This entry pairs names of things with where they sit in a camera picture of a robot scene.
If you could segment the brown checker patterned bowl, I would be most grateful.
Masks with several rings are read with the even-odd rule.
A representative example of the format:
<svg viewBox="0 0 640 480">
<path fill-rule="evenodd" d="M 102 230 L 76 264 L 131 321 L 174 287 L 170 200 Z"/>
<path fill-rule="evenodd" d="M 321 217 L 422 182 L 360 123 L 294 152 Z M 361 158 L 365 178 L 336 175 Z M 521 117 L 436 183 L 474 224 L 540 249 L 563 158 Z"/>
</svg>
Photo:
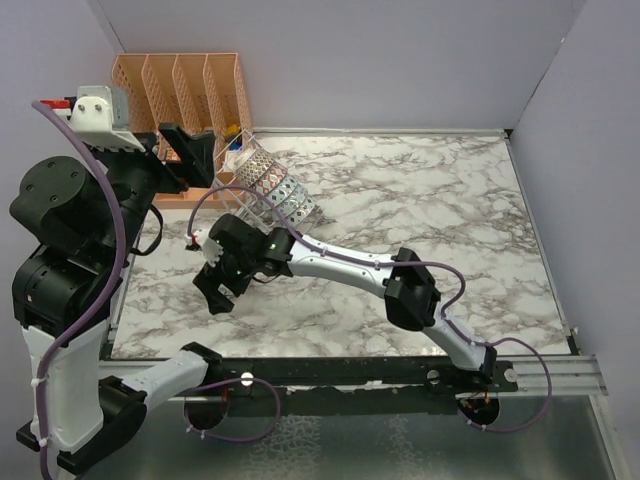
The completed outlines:
<svg viewBox="0 0 640 480">
<path fill-rule="evenodd" d="M 245 150 L 236 157 L 234 174 L 243 186 L 252 186 L 275 162 L 275 158 L 264 149 Z"/>
</svg>

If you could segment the red patterned bowl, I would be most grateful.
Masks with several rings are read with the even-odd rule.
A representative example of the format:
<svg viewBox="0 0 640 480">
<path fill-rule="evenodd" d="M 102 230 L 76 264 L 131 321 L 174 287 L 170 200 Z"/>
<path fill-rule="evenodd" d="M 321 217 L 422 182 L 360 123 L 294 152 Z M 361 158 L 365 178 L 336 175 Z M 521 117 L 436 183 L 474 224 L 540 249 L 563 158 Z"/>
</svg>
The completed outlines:
<svg viewBox="0 0 640 480">
<path fill-rule="evenodd" d="M 273 162 L 265 173 L 254 182 L 252 188 L 262 195 L 269 194 L 287 175 L 288 170 L 278 162 Z"/>
</svg>

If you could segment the blue triangle patterned bowl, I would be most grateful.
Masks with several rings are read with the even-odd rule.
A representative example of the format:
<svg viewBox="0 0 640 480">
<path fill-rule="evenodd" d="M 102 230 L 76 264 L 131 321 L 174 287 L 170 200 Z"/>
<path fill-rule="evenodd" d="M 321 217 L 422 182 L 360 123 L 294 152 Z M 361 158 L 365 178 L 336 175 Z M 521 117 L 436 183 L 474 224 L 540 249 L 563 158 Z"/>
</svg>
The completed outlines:
<svg viewBox="0 0 640 480">
<path fill-rule="evenodd" d="M 266 198 L 274 205 L 278 206 L 287 198 L 298 186 L 296 178 L 287 174 L 268 194 Z"/>
</svg>

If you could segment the blue floral patterned bowl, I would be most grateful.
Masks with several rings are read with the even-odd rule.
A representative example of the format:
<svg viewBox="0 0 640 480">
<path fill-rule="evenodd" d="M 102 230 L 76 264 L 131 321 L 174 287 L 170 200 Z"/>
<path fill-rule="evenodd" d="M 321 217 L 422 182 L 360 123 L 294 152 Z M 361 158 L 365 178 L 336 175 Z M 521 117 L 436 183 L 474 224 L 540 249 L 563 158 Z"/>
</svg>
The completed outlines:
<svg viewBox="0 0 640 480">
<path fill-rule="evenodd" d="M 288 216 L 299 208 L 306 195 L 304 186 L 283 180 L 274 190 L 272 203 L 284 216 Z"/>
</svg>

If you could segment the white petal patterned bowl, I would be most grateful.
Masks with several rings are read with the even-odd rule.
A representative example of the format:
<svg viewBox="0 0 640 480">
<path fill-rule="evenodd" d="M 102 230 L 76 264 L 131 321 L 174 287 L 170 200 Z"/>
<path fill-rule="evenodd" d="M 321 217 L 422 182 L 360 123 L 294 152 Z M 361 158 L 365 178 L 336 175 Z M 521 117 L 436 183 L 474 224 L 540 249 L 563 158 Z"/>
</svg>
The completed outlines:
<svg viewBox="0 0 640 480">
<path fill-rule="evenodd" d="M 296 188 L 287 198 L 283 200 L 282 203 L 278 205 L 278 210 L 282 215 L 288 217 L 290 213 L 298 208 L 300 203 L 306 197 L 308 197 L 308 191 L 305 188 Z"/>
</svg>

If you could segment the white diamond patterned bowl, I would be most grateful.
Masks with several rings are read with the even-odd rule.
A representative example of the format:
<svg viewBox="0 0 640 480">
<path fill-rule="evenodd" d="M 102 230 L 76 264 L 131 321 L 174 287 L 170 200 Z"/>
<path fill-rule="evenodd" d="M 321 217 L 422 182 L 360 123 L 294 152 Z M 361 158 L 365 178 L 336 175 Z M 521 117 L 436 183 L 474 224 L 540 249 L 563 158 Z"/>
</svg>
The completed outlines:
<svg viewBox="0 0 640 480">
<path fill-rule="evenodd" d="M 292 226 L 300 225 L 307 217 L 311 215 L 316 207 L 316 202 L 312 197 L 306 197 L 296 210 L 287 217 L 288 222 Z"/>
</svg>

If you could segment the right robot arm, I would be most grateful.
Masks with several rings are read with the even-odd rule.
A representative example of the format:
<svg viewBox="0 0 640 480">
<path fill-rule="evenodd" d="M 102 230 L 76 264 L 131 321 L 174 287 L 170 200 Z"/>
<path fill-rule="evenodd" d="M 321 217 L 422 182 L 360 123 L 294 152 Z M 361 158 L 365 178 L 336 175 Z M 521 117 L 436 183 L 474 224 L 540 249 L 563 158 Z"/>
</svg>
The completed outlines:
<svg viewBox="0 0 640 480">
<path fill-rule="evenodd" d="M 472 339 L 446 316 L 428 263 L 410 249 L 401 248 L 394 255 L 358 252 L 293 228 L 264 233 L 232 214 L 187 238 L 205 258 L 193 283 L 212 315 L 231 312 L 232 300 L 243 295 L 258 274 L 329 280 L 382 299 L 387 320 L 402 330 L 426 335 L 442 348 L 467 389 L 481 391 L 495 379 L 495 348 Z"/>
</svg>

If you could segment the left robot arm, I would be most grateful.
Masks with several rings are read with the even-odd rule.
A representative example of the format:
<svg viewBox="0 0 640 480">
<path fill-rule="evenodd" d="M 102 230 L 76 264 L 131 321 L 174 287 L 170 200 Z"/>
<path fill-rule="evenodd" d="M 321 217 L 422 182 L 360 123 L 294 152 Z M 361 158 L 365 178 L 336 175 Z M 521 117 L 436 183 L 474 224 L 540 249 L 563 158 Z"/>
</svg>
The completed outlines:
<svg viewBox="0 0 640 480">
<path fill-rule="evenodd" d="M 35 380 L 36 411 L 17 433 L 32 450 L 52 447 L 58 465 L 81 475 L 125 446 L 147 414 L 174 395 L 206 395 L 220 385 L 221 357 L 189 343 L 173 358 L 127 377 L 101 377 L 99 354 L 127 258 L 159 193 L 207 187 L 214 179 L 214 135 L 172 123 L 159 133 L 177 154 L 163 162 L 155 137 L 133 151 L 95 151 L 115 199 L 76 159 L 54 156 L 23 177 L 11 216 L 38 240 L 12 283 Z"/>
</svg>

